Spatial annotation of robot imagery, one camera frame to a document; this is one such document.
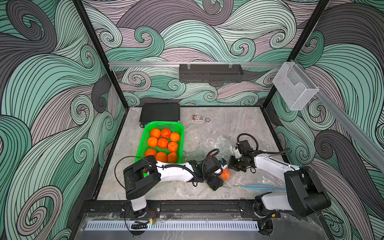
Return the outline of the eleventh orange fruit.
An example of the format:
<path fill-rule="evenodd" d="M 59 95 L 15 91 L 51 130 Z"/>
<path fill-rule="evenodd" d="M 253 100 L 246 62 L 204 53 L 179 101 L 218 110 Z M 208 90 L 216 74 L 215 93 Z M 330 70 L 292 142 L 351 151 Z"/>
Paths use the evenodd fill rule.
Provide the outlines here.
<path fill-rule="evenodd" d="M 228 181 L 231 177 L 231 173 L 228 169 L 223 169 L 223 172 L 222 174 L 220 175 L 220 177 L 224 180 L 224 181 Z"/>

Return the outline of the blue-zip bag of oranges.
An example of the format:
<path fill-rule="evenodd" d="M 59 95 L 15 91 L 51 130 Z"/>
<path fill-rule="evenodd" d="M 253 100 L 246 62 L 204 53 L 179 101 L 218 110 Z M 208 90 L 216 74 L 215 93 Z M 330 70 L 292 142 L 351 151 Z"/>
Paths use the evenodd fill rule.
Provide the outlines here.
<path fill-rule="evenodd" d="M 229 180 L 229 185 L 235 189 L 259 192 L 285 192 L 286 185 L 282 180 L 270 175 L 235 176 Z"/>

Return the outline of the orange fruit taken out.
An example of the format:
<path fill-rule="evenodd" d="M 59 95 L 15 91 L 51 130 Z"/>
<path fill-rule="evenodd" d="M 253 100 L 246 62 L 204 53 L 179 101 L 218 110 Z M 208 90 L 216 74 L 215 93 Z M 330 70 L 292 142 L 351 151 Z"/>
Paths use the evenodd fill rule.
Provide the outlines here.
<path fill-rule="evenodd" d="M 150 131 L 150 137 L 152 138 L 160 138 L 162 136 L 161 130 L 154 128 Z"/>

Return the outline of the green-zip bag of oranges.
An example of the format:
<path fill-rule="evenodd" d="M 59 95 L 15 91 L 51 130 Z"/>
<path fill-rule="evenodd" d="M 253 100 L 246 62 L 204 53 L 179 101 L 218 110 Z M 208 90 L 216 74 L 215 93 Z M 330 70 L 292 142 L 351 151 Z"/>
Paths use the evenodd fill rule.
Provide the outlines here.
<path fill-rule="evenodd" d="M 199 145 L 192 151 L 184 152 L 184 162 L 195 160 L 202 162 L 207 155 L 214 156 L 218 161 L 227 159 L 225 155 L 234 155 L 233 143 L 223 135 L 214 132 L 199 141 Z"/>

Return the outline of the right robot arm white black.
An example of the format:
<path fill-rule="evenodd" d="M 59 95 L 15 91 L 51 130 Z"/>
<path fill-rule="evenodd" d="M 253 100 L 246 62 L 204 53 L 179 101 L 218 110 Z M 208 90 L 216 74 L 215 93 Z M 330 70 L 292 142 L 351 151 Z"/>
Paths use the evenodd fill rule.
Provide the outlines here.
<path fill-rule="evenodd" d="M 332 205 L 320 178 L 309 166 L 299 167 L 280 162 L 274 157 L 286 154 L 289 149 L 280 152 L 266 152 L 258 147 L 252 148 L 246 136 L 253 141 L 255 137 L 248 133 L 237 136 L 235 154 L 230 157 L 229 168 L 237 172 L 262 170 L 278 178 L 285 189 L 274 193 L 271 187 L 265 187 L 265 193 L 255 197 L 254 209 L 258 216 L 271 216 L 275 212 L 294 212 L 301 217 L 318 214 Z"/>

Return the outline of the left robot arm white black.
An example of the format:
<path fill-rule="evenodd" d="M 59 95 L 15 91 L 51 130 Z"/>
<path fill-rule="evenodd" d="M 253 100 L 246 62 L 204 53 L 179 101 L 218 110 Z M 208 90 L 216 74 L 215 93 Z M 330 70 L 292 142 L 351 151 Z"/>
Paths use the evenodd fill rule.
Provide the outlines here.
<path fill-rule="evenodd" d="M 135 214 L 144 214 L 147 207 L 146 194 L 161 182 L 184 182 L 197 187 L 206 183 L 213 191 L 224 185 L 221 175 L 228 168 L 225 159 L 216 156 L 219 149 L 213 149 L 201 161 L 188 161 L 183 164 L 170 164 L 157 161 L 155 156 L 139 160 L 123 170 L 124 182 L 119 183 L 126 192 Z"/>

